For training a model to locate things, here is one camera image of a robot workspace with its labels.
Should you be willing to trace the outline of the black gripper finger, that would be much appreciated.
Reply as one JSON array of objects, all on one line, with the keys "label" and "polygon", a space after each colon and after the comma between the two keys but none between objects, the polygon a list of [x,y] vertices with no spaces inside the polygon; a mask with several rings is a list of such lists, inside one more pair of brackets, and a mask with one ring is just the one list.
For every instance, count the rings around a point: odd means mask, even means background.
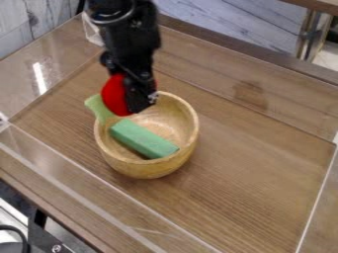
[{"label": "black gripper finger", "polygon": [[114,63],[110,52],[103,52],[99,57],[100,64],[107,68],[108,74],[115,75],[120,72],[120,67]]},{"label": "black gripper finger", "polygon": [[152,106],[159,97],[158,84],[154,78],[138,80],[127,75],[123,79],[126,92],[127,109],[132,114],[139,114],[144,109]]}]

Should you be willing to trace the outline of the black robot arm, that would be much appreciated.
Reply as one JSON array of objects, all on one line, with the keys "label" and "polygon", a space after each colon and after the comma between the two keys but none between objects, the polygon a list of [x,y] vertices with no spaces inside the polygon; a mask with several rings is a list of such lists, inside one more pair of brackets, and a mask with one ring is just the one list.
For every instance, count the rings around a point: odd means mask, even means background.
[{"label": "black robot arm", "polygon": [[100,92],[103,103],[115,115],[126,117],[140,113],[158,99],[158,7],[152,0],[88,0],[88,8],[104,43],[100,64],[110,74]]}]

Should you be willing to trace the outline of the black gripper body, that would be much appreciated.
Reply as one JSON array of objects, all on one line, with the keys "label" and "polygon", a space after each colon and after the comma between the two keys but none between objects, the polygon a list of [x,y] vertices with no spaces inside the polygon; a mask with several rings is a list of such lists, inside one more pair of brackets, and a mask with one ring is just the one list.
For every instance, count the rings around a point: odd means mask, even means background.
[{"label": "black gripper body", "polygon": [[156,13],[99,14],[98,26],[120,72],[135,79],[154,78],[154,53],[162,46]]}]

